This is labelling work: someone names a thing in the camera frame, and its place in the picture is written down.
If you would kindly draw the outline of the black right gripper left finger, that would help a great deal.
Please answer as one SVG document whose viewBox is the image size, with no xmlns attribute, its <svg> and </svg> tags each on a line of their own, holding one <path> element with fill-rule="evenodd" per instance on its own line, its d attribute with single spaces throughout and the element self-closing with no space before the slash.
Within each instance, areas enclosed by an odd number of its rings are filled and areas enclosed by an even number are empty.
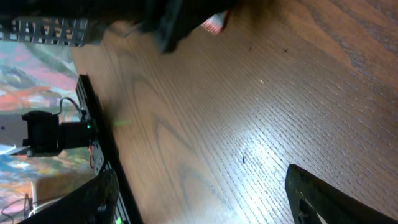
<svg viewBox="0 0 398 224">
<path fill-rule="evenodd" d="M 117 175 L 107 170 L 21 224 L 110 224 L 118 194 Z"/>
</svg>

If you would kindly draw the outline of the red stick sachet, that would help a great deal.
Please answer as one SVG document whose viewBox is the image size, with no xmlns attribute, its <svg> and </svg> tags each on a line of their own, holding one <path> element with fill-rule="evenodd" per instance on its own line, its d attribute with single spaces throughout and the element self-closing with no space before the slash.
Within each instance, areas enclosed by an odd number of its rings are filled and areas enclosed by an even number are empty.
<svg viewBox="0 0 398 224">
<path fill-rule="evenodd" d="M 227 26 L 230 11 L 223 11 L 214 14 L 201 24 L 201 27 L 207 30 L 212 35 L 220 34 Z"/>
</svg>

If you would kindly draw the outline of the grey plastic basket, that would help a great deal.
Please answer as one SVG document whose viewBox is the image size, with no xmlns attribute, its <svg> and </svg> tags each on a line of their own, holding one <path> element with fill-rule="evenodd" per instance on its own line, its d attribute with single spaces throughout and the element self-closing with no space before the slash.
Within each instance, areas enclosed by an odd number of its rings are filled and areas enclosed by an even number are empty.
<svg viewBox="0 0 398 224">
<path fill-rule="evenodd" d="M 31 44 L 82 47 L 98 45 L 106 27 L 88 19 L 17 17 L 1 22 L 1 40 Z"/>
</svg>

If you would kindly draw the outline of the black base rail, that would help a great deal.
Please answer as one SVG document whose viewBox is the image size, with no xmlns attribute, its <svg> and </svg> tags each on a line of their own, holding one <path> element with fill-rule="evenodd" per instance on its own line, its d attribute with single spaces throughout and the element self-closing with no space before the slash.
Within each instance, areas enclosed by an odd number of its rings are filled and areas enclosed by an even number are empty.
<svg viewBox="0 0 398 224">
<path fill-rule="evenodd" d="M 90 142 L 92 152 L 90 157 L 94 172 L 98 175 L 112 169 L 118 178 L 119 194 L 115 219 L 121 220 L 122 223 L 142 224 L 140 211 L 119 160 L 119 152 L 113 134 L 88 75 L 78 77 L 76 93 L 82 109 L 81 120 L 89 122 L 90 129 L 95 134 Z"/>
</svg>

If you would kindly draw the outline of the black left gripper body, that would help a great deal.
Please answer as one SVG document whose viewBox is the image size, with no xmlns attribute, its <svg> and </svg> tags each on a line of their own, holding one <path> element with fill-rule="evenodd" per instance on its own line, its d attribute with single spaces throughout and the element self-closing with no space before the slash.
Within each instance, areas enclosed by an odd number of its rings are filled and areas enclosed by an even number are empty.
<svg viewBox="0 0 398 224">
<path fill-rule="evenodd" d="M 139 31 L 151 33 L 160 51 L 170 53 L 193 29 L 235 4 L 234 0 L 149 0 L 144 5 Z"/>
</svg>

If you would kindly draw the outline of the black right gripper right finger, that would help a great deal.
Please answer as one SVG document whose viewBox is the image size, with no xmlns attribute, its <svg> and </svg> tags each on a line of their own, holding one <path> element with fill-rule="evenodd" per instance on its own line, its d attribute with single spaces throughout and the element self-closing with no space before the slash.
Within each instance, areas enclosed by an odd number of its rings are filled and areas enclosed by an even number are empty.
<svg viewBox="0 0 398 224">
<path fill-rule="evenodd" d="M 285 191 L 295 223 L 397 223 L 296 164 L 288 166 Z"/>
</svg>

